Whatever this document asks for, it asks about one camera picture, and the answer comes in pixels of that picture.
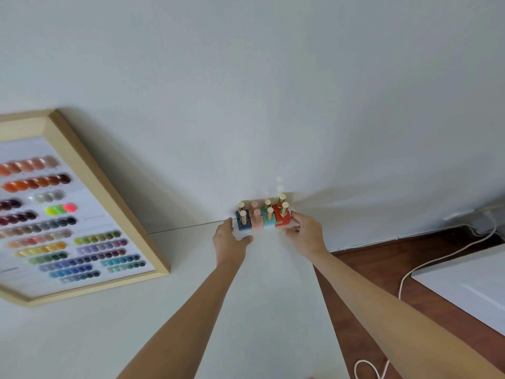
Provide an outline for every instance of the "person's left hand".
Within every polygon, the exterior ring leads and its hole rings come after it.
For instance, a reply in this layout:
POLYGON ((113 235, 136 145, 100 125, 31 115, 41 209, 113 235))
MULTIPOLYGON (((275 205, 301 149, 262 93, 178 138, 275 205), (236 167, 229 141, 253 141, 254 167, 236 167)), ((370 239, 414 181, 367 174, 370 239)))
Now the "person's left hand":
POLYGON ((252 242, 253 236, 248 235, 237 241, 233 235, 232 219, 228 218, 218 226, 212 238, 216 249, 217 265, 233 265, 240 267, 245 258, 245 249, 252 242))

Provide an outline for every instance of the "power cord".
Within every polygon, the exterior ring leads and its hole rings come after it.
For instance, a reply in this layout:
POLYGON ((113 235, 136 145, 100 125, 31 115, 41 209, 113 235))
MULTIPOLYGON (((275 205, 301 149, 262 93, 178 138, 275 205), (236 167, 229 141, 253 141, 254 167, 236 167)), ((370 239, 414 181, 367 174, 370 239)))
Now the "power cord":
MULTIPOLYGON (((458 254, 458 253, 460 253, 460 252, 462 252, 462 251, 466 250, 466 249, 467 249, 467 248, 469 248, 470 246, 473 246, 473 245, 476 245, 476 244, 478 244, 478 243, 480 243, 480 242, 486 241, 486 240, 488 240, 490 237, 492 237, 492 236, 496 233, 496 228, 498 227, 498 225, 496 224, 496 221, 495 221, 495 219, 494 219, 494 216, 492 215, 492 213, 491 213, 491 211, 490 211, 490 210, 486 210, 486 211, 484 211, 484 215, 485 215, 485 216, 487 216, 487 217, 491 220, 491 222, 493 223, 493 230, 492 230, 492 231, 491 231, 491 232, 490 232, 490 233, 489 233, 489 234, 488 234, 485 238, 483 238, 483 239, 481 239, 481 240, 478 240, 478 241, 475 241, 475 242, 472 242, 472 243, 470 243, 470 244, 466 245, 464 248, 460 248, 458 251, 455 251, 455 252, 454 252, 454 253, 452 253, 452 254, 445 255, 445 256, 443 256, 443 257, 433 259, 433 260, 431 260, 431 261, 425 262, 425 263, 423 263, 423 264, 421 264, 421 265, 419 265, 419 266, 417 266, 417 267, 413 268, 411 271, 409 271, 407 274, 405 274, 405 275, 403 276, 403 278, 401 279, 401 281, 400 281, 400 289, 398 290, 398 299, 400 299, 400 300, 401 300, 401 289, 403 288, 403 282, 405 282, 405 280, 406 280, 406 279, 410 276, 410 274, 412 274, 414 271, 416 271, 416 270, 420 269, 421 267, 424 267, 424 266, 426 266, 426 265, 429 265, 430 263, 433 263, 433 262, 438 262, 438 261, 440 261, 440 260, 442 260, 442 259, 452 257, 452 256, 454 256, 454 255, 456 255, 456 254, 458 254)), ((390 361, 389 361, 389 359, 387 360, 386 365, 384 366, 384 371, 382 371, 382 375, 379 375, 379 371, 378 371, 378 370, 375 368, 375 366, 374 366, 372 363, 370 363, 368 360, 366 360, 366 359, 360 359, 360 360, 358 360, 358 361, 354 364, 354 377, 355 377, 356 379, 359 379, 359 378, 358 378, 358 376, 357 376, 357 373, 356 373, 356 368, 357 368, 357 366, 358 366, 360 363, 367 363, 367 364, 369 364, 369 365, 370 365, 370 366, 374 369, 375 374, 377 375, 377 379, 384 379, 384 377, 386 376, 387 368, 389 367, 389 363, 390 363, 390 361)))

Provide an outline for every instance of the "wooden floor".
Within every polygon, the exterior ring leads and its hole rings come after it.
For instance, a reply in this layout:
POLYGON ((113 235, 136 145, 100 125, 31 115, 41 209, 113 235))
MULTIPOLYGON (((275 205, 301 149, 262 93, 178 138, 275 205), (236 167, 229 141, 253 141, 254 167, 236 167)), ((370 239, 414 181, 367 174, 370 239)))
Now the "wooden floor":
MULTIPOLYGON (((453 253, 479 238, 466 227, 443 230, 378 245, 354 248, 333 255, 389 293, 398 294, 401 278, 414 267, 431 259, 453 253)), ((470 254, 503 243, 494 235, 460 255, 470 254)), ((349 375, 354 379, 353 366, 359 359, 374 363, 382 373, 386 357, 363 326, 338 297, 330 283, 316 270, 319 284, 330 313, 333 328, 344 355, 349 375)), ((505 372, 505 337, 479 320, 433 293, 419 282, 408 278, 402 300, 413 306, 446 330, 470 345, 492 364, 505 372)), ((367 364, 358 366, 359 379, 376 379, 367 364)), ((386 379, 401 378, 394 367, 388 368, 386 379)))

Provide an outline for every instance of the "wooden frame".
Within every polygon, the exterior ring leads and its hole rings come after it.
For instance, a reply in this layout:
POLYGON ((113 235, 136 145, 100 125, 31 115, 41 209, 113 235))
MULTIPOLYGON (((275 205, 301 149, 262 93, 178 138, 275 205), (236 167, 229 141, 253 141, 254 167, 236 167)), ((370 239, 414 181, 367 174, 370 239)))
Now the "wooden frame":
POLYGON ((28 298, 9 288, 0 286, 0 298, 18 305, 31 307, 169 274, 170 265, 163 259, 154 242, 148 237, 146 231, 123 201, 123 198, 58 110, 0 116, 1 142, 35 136, 42 136, 49 142, 63 161, 123 229, 125 235, 140 249, 155 268, 155 271, 78 287, 38 298, 28 298))

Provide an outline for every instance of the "person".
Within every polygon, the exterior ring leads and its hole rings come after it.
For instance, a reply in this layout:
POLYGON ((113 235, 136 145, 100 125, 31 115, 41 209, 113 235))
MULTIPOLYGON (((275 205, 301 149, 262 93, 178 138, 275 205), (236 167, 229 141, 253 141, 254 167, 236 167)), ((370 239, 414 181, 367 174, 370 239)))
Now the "person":
MULTIPOLYGON (((497 368, 450 332, 328 253, 322 226, 291 212, 299 226, 283 230, 294 248, 331 283, 404 379, 504 379, 497 368)), ((216 268, 128 363, 118 379, 194 378, 226 293, 251 235, 238 241, 231 218, 213 237, 216 268)))

